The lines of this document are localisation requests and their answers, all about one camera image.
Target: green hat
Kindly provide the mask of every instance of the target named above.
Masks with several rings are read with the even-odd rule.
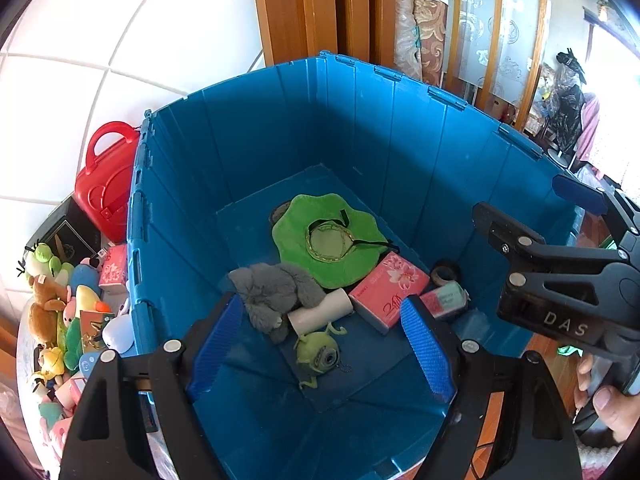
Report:
[[[334,193],[297,195],[271,234],[280,259],[303,267],[324,288],[357,282],[378,264],[381,253],[398,250],[372,215]]]

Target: pink tissue package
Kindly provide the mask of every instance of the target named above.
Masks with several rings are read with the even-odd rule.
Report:
[[[350,294],[354,308],[380,333],[386,334],[400,319],[400,303],[420,294],[429,277],[402,256],[389,253]]]
[[[127,245],[109,247],[98,286],[102,290],[120,294],[127,291],[125,283],[127,283]]]

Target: gray fur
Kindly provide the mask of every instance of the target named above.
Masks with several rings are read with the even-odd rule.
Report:
[[[244,302],[252,326],[269,335],[274,343],[281,343],[289,333],[287,312],[299,304],[313,308],[325,297],[322,287],[306,270],[287,262],[241,267],[232,270],[229,278]]]

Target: black strap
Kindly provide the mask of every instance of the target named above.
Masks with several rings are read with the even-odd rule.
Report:
[[[316,220],[315,222],[311,222],[311,224],[309,224],[309,229],[308,229],[308,233],[309,233],[309,237],[311,237],[311,232],[320,227],[322,224],[326,224],[328,222],[333,222],[335,224],[341,225],[342,227],[344,227],[345,229],[347,227],[349,227],[350,224],[350,220],[349,220],[349,216],[347,215],[347,212],[344,209],[340,209],[340,216],[342,217],[341,220],[335,219],[335,218],[331,218],[331,219],[323,219],[323,220]],[[353,241],[353,245],[379,245],[379,246],[384,246],[389,248],[391,251],[395,252],[395,253],[399,253],[400,252],[400,247],[398,247],[397,245],[393,244],[391,240],[388,240],[386,242],[367,242],[366,240],[354,240]]]

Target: red suitcase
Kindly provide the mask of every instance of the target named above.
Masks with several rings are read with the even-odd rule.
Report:
[[[95,155],[98,140],[112,132],[124,139]],[[127,204],[138,137],[139,133],[127,123],[104,124],[91,137],[85,166],[76,177],[76,202],[95,226],[116,243],[123,242],[127,236]]]

